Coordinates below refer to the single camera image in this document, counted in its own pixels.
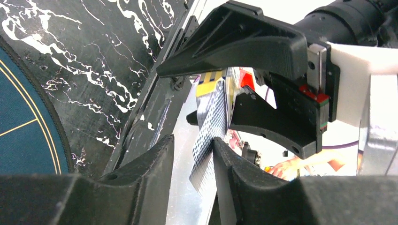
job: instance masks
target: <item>orange object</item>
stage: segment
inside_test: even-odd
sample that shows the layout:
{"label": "orange object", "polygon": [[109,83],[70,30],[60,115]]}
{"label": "orange object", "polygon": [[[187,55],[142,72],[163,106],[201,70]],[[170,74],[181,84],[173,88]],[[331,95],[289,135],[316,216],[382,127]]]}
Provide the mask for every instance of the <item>orange object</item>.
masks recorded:
{"label": "orange object", "polygon": [[243,69],[240,69],[240,87],[249,86],[255,90],[253,75]]}
{"label": "orange object", "polygon": [[272,169],[272,166],[266,166],[264,168],[264,171],[268,173],[271,169]]}

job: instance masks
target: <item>person's hand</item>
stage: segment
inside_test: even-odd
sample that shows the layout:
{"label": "person's hand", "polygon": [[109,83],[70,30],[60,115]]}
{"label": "person's hand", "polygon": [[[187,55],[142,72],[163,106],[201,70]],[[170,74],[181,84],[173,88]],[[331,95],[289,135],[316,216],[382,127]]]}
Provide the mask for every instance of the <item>person's hand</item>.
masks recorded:
{"label": "person's hand", "polygon": [[276,164],[269,173],[284,180],[289,180],[299,169],[299,158],[289,159]]}

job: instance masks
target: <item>red component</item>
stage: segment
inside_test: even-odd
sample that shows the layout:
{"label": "red component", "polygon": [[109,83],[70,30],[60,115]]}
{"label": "red component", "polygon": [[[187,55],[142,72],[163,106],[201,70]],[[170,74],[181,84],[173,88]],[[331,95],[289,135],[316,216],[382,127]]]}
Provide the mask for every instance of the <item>red component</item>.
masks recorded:
{"label": "red component", "polygon": [[249,86],[251,89],[255,90],[253,75],[243,69],[240,69],[240,87]]}
{"label": "red component", "polygon": [[303,92],[305,95],[307,95],[308,97],[312,98],[313,100],[315,100],[316,102],[318,102],[319,104],[321,104],[322,102],[329,100],[329,96],[325,95],[323,93],[319,93],[318,95],[315,95],[314,93],[312,93],[309,89],[308,89],[308,85],[303,85],[300,87],[300,91]]}
{"label": "red component", "polygon": [[235,149],[236,145],[237,145],[237,140],[235,138],[231,138],[230,139],[230,147],[232,149]]}

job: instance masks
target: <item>black marbled surface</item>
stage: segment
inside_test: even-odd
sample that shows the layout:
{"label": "black marbled surface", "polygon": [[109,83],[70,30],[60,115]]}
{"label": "black marbled surface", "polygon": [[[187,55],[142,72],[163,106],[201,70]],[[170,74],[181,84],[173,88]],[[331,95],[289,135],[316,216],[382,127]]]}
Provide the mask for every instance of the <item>black marbled surface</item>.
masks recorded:
{"label": "black marbled surface", "polygon": [[47,91],[77,172],[102,174],[182,10],[183,0],[0,1],[0,34]]}

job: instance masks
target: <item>metal bracket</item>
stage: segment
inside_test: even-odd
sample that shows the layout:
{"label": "metal bracket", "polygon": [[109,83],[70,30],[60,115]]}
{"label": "metal bracket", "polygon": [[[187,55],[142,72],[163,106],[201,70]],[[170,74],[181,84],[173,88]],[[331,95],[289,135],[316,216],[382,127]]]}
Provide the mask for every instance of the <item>metal bracket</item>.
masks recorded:
{"label": "metal bracket", "polygon": [[360,123],[360,175],[398,175],[398,75],[371,75]]}
{"label": "metal bracket", "polygon": [[307,49],[308,70],[307,83],[314,93],[325,93],[326,89],[326,53],[327,49],[318,44],[312,44]]}

